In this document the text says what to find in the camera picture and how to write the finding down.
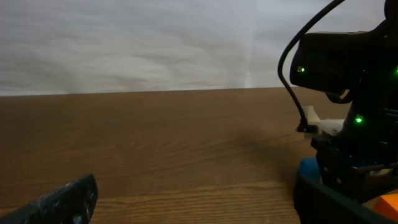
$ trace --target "brown wooden surface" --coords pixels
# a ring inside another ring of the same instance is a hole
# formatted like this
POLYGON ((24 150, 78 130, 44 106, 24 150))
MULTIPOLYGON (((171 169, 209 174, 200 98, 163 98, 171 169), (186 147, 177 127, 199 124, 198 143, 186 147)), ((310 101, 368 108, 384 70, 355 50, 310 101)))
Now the brown wooden surface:
MULTIPOLYGON (((348 105, 295 88, 323 118, 348 105)), ((92 223, 299 223, 299 114, 283 88, 0 98, 0 215, 84 173, 92 223)))

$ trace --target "wooden table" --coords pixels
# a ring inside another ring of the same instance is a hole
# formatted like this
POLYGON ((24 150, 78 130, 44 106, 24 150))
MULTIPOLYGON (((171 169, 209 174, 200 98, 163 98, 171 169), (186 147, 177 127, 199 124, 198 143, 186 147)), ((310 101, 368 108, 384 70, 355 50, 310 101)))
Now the wooden table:
POLYGON ((298 122, 283 88, 1 97, 0 214, 93 173, 92 223, 298 223, 298 122))

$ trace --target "white wall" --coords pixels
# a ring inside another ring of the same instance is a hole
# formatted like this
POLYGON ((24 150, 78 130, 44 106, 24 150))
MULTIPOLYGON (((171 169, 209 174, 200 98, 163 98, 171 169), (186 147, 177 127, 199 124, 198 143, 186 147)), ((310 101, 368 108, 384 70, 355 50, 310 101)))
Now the white wall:
MULTIPOLYGON (((2 0, 0 95, 281 86, 285 45, 329 2, 2 0)), ((370 30, 383 6, 347 0, 313 30, 370 30)))

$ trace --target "orange block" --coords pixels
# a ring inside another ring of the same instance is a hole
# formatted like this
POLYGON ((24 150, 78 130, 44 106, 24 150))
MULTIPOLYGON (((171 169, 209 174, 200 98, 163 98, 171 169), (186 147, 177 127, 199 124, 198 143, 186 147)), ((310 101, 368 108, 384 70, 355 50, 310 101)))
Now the orange block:
POLYGON ((398 194, 382 195, 373 210, 398 222, 398 194))

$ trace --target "white sheet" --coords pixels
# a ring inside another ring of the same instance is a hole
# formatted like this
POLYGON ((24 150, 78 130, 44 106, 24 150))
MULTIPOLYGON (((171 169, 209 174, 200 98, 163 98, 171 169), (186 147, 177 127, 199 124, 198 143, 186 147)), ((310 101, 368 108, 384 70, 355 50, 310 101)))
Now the white sheet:
MULTIPOLYGON (((2 0, 0 95, 281 86, 281 52, 328 2, 2 0)), ((383 2, 347 0, 314 30, 372 29, 383 2)))

